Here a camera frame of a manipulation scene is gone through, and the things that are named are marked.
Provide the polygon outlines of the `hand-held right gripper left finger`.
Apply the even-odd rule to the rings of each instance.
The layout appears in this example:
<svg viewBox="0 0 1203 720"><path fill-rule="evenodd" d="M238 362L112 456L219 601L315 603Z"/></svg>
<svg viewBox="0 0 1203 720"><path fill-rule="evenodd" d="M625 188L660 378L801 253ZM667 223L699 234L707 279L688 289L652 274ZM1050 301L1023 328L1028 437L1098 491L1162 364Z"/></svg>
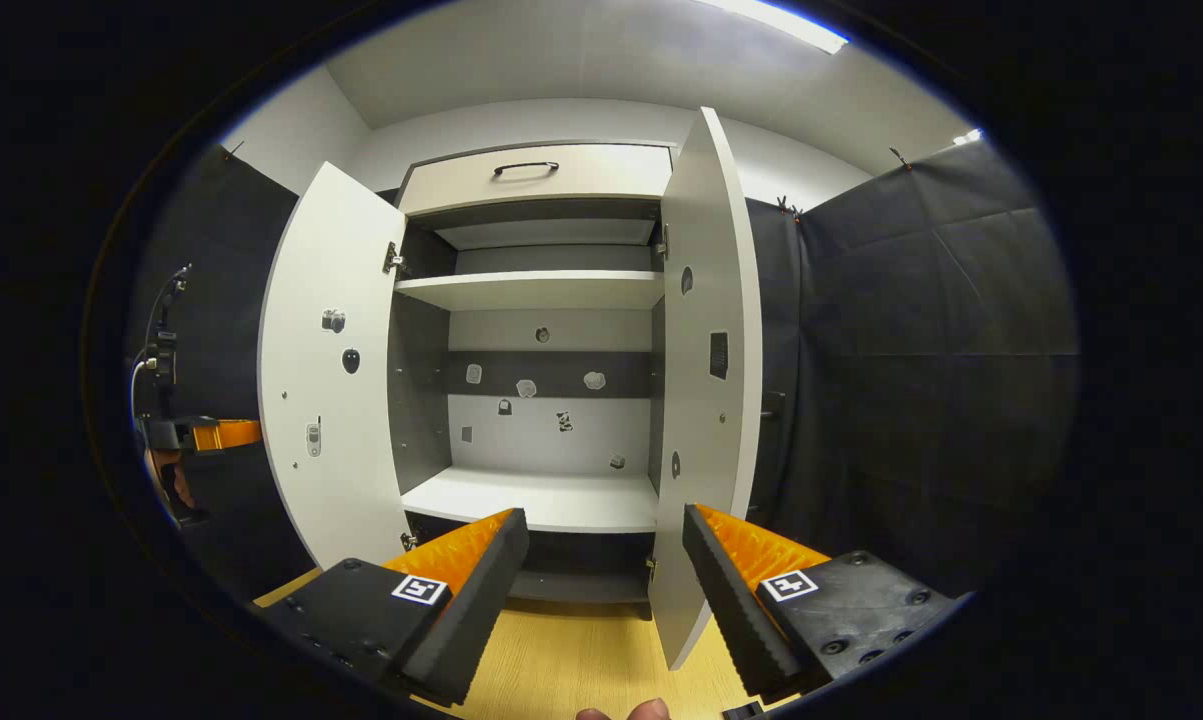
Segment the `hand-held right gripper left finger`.
<svg viewBox="0 0 1203 720"><path fill-rule="evenodd" d="M525 510L505 508L387 563L346 557L255 614L336 673L463 706L528 543Z"/></svg>

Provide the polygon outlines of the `beige cabinet door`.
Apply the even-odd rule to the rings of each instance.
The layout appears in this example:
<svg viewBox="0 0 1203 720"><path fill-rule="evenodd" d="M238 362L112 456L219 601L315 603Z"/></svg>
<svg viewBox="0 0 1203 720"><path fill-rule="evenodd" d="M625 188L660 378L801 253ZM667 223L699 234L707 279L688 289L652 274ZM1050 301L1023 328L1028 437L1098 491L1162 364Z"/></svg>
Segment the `beige cabinet door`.
<svg viewBox="0 0 1203 720"><path fill-rule="evenodd" d="M389 328L405 218L332 163L290 215L257 340L263 448L319 569L403 551L389 421Z"/></svg>
<svg viewBox="0 0 1203 720"><path fill-rule="evenodd" d="M682 534L703 502L743 518L764 392L755 238L716 111L701 108L660 200L665 294L660 487L648 601L669 670L691 656L711 609Z"/></svg>

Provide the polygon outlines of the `beige double-door shoe cabinet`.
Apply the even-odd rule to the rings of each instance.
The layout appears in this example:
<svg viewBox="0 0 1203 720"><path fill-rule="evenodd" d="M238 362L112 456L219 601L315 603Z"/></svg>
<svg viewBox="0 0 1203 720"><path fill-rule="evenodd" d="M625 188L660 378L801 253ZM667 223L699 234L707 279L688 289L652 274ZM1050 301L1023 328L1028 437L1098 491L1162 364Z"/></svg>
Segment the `beige double-door shoe cabinet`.
<svg viewBox="0 0 1203 720"><path fill-rule="evenodd" d="M677 155L671 143L577 138L450 151L408 169L469 151L550 143L666 145L672 165ZM409 273L397 282L496 272L662 273L650 250L660 200L538 200L423 218L403 213L401 255ZM451 466L636 475L659 496L662 297L642 311L451 313L396 291L389 337L401 496ZM404 512L405 532L417 534L419 545L467 523ZM627 605L638 618L652 618L645 559L653 553L653 532L529 532L512 597Z"/></svg>

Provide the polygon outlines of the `white cabinet shelf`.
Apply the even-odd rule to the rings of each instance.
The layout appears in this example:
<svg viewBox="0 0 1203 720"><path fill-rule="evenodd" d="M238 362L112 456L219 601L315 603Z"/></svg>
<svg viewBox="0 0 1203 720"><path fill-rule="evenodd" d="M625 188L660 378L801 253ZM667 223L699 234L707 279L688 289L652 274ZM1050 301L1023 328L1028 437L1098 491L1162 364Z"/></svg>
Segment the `white cabinet shelf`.
<svg viewBox="0 0 1203 720"><path fill-rule="evenodd" d="M654 532L659 496L647 477L624 474L511 474L451 466L401 496L405 511L479 520L522 508L541 532Z"/></svg>
<svg viewBox="0 0 1203 720"><path fill-rule="evenodd" d="M660 272L496 272L399 281L395 290L451 313L650 310L664 296Z"/></svg>

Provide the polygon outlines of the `long ceiling light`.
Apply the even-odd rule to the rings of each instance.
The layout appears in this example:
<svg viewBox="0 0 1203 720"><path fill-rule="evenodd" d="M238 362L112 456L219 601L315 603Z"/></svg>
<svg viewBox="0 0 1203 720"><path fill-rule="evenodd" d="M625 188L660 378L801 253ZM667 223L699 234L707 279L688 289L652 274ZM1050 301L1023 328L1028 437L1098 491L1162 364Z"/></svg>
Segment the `long ceiling light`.
<svg viewBox="0 0 1203 720"><path fill-rule="evenodd" d="M834 32L826 26L820 26L819 23L805 18L802 14L788 12L787 8L780 8L780 6L761 0L693 1L712 6L712 8L719 8L721 12L737 14L737 17L760 23L761 26L769 26L770 29L775 29L775 31L784 32L784 35L792 38L798 38L802 44L816 47L817 50L822 50L822 53L828 55L837 55L838 50L842 50L845 44L849 42L848 38L838 35L838 32Z"/></svg>

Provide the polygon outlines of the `beige cabinet drawer front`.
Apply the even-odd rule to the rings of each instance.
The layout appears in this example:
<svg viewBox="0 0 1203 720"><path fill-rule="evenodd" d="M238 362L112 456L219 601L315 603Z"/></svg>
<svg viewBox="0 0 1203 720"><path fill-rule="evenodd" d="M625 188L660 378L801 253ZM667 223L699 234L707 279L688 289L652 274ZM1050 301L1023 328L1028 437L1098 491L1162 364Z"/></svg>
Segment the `beige cabinet drawer front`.
<svg viewBox="0 0 1203 720"><path fill-rule="evenodd" d="M522 161L556 161L561 169L494 167ZM660 200L672 169L666 145L642 143L550 143L415 163L397 194L396 208L409 218L538 200Z"/></svg>

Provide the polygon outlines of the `black backdrop cloth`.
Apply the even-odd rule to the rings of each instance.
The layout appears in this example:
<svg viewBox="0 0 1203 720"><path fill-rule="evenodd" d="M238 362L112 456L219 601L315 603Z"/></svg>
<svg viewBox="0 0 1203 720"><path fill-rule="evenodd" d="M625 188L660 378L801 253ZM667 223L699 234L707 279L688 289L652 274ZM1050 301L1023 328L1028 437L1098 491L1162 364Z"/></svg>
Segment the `black backdrop cloth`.
<svg viewBox="0 0 1203 720"><path fill-rule="evenodd" d="M268 264L298 195L223 149L200 155L136 266L129 351L162 281L176 301L173 413L257 416ZM1057 480L1078 374L1075 319L1035 197L985 143L940 151L799 218L747 201L766 333L747 519L814 551L871 551L959 596L1025 542ZM185 530L205 570L251 599L313 569L261 445L189 459Z"/></svg>

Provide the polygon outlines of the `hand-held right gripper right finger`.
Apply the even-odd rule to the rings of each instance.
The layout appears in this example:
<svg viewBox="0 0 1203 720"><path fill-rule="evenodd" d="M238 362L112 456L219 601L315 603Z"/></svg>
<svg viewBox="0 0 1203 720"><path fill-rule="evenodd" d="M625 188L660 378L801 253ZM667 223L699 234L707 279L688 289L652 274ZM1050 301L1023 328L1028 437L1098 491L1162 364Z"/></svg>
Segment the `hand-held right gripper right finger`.
<svg viewBox="0 0 1203 720"><path fill-rule="evenodd" d="M890 659L973 596L926 557L876 543L806 545L706 505L680 542L737 678L766 701L810 694Z"/></svg>

